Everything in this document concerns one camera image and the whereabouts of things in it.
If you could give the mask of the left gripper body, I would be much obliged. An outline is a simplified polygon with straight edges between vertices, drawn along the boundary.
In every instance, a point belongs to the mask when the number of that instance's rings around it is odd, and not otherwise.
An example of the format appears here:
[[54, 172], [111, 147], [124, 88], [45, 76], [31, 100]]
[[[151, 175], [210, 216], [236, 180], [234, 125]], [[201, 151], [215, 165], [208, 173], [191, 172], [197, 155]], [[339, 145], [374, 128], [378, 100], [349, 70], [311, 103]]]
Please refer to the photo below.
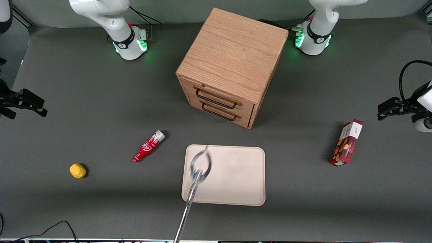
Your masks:
[[427, 111], [432, 112], [432, 82], [425, 84], [425, 90], [417, 98], [417, 102]]

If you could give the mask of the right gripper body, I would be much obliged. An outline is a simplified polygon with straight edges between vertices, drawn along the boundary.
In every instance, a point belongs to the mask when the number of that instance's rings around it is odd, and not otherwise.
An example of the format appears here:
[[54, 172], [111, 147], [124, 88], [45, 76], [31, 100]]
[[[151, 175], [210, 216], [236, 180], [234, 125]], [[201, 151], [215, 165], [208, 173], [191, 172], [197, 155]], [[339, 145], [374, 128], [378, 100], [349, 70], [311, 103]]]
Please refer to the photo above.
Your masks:
[[4, 80], [0, 80], [0, 107], [8, 108], [15, 107], [24, 109], [19, 92], [14, 92], [8, 88]]

